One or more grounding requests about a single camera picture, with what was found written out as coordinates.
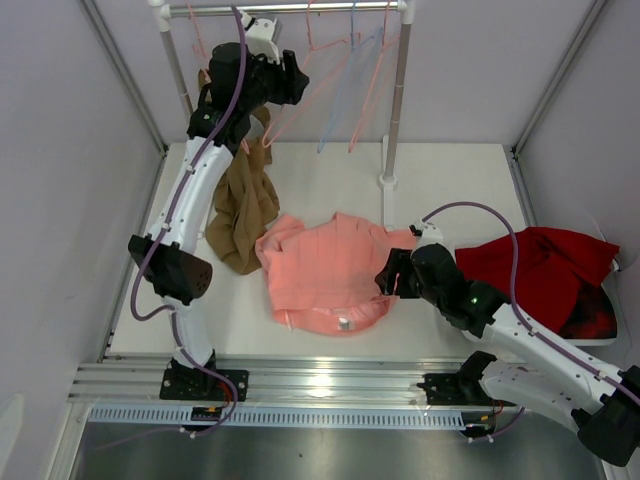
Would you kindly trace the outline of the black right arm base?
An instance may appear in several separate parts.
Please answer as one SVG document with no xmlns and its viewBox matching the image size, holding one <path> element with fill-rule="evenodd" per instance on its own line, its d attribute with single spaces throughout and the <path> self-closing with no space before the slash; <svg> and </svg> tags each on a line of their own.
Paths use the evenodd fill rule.
<svg viewBox="0 0 640 480">
<path fill-rule="evenodd" d="M 497 357 L 490 353 L 474 352 L 454 373 L 425 373 L 416 387 L 422 390 L 430 406 L 474 406 L 489 407 L 488 413 L 476 417 L 463 417 L 460 431 L 469 443 L 493 443 L 495 439 L 508 432 L 524 414 L 520 408 L 505 425 L 500 426 L 499 415 L 505 406 L 512 406 L 504 400 L 490 397 L 480 386 L 484 370 L 497 365 Z"/>
</svg>

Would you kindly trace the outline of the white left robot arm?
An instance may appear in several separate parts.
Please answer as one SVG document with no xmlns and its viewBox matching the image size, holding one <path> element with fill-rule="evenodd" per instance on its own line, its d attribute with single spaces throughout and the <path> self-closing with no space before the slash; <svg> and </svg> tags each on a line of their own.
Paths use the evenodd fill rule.
<svg viewBox="0 0 640 480">
<path fill-rule="evenodd" d="M 198 230 L 215 187 L 251 130 L 252 114 L 267 103 L 298 104 L 309 84 L 293 51 L 269 57 L 236 42 L 213 49 L 208 73 L 210 80 L 189 119 L 185 155 L 169 197 L 150 230 L 128 243 L 138 267 L 134 283 L 148 282 L 161 300 L 159 307 L 143 314 L 132 297 L 131 313 L 140 322 L 168 313 L 173 362 L 187 369 L 181 385 L 197 400 L 209 398 L 217 387 L 210 365 L 214 349 L 196 306 L 213 276 L 212 265 L 195 254 Z"/>
</svg>

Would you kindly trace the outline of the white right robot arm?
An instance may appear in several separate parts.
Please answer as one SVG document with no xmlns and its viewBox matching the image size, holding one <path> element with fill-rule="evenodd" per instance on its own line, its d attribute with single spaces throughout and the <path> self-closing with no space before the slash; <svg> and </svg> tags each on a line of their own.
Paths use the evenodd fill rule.
<svg viewBox="0 0 640 480">
<path fill-rule="evenodd" d="M 468 403 L 505 400 L 576 433 L 596 457 L 626 466 L 639 447 L 639 368 L 622 370 L 570 344 L 481 281 L 468 280 L 441 244 L 392 249 L 376 277 L 383 294 L 421 298 L 455 328 L 524 361 L 521 371 L 477 351 L 456 380 Z"/>
</svg>

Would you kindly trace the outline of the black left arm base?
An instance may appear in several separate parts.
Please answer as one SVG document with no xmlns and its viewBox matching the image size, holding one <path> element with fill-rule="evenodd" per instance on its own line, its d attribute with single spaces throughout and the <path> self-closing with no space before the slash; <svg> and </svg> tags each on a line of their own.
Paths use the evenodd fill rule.
<svg viewBox="0 0 640 480">
<path fill-rule="evenodd" d="M 205 367 L 234 385 L 239 402 L 246 400 L 250 376 L 248 370 L 218 369 L 215 353 L 212 353 Z M 159 398 L 175 401 L 231 402 L 233 392 L 226 382 L 172 359 L 164 370 Z"/>
</svg>

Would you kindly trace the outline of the pink skirt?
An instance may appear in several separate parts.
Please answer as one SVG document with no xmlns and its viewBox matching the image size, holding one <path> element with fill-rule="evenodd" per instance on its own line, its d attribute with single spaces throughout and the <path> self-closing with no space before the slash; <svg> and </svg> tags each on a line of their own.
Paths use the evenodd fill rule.
<svg viewBox="0 0 640 480">
<path fill-rule="evenodd" d="M 316 227 L 284 215 L 256 241 L 274 320 L 290 330 L 347 336 L 373 327 L 393 308 L 375 277 L 393 248 L 413 249 L 408 229 L 389 231 L 336 213 Z"/>
</svg>

